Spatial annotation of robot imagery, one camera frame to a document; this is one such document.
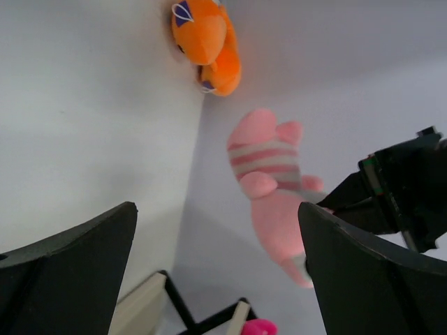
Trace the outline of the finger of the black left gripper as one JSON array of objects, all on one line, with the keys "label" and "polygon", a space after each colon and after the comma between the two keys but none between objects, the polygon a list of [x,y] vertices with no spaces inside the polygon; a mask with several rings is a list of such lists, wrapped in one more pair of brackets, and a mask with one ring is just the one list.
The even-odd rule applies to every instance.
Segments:
[{"label": "finger of the black left gripper", "polygon": [[351,173],[317,205],[333,211],[372,209],[372,196],[364,173]]}]

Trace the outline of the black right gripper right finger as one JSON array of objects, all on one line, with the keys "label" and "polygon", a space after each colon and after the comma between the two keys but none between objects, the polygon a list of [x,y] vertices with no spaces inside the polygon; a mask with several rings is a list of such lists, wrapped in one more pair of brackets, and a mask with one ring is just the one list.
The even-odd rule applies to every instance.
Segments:
[{"label": "black right gripper right finger", "polygon": [[327,334],[445,334],[446,262],[303,202],[298,219]]}]

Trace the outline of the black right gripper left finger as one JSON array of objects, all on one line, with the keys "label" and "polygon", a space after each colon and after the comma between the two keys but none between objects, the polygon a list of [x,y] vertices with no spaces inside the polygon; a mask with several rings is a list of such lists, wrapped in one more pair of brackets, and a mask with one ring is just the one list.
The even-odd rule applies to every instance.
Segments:
[{"label": "black right gripper left finger", "polygon": [[107,334],[137,224],[124,202],[1,254],[2,334]]}]

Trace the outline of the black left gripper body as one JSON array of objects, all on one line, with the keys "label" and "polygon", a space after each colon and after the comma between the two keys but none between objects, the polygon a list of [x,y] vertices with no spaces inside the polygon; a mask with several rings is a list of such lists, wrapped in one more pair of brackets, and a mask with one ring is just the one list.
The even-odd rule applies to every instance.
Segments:
[{"label": "black left gripper body", "polygon": [[425,128],[414,139],[375,151],[358,167],[408,248],[437,249],[446,234],[446,138]]}]

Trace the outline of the small pink striped plush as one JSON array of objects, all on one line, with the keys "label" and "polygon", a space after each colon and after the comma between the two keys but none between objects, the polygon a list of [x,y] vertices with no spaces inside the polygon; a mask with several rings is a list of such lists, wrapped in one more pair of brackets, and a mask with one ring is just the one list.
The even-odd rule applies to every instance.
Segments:
[{"label": "small pink striped plush", "polygon": [[247,113],[230,134],[226,149],[233,174],[251,203],[256,236],[270,259],[298,285],[310,288],[298,221],[303,202],[325,198],[320,178],[298,165],[302,125],[278,123],[273,111]]}]

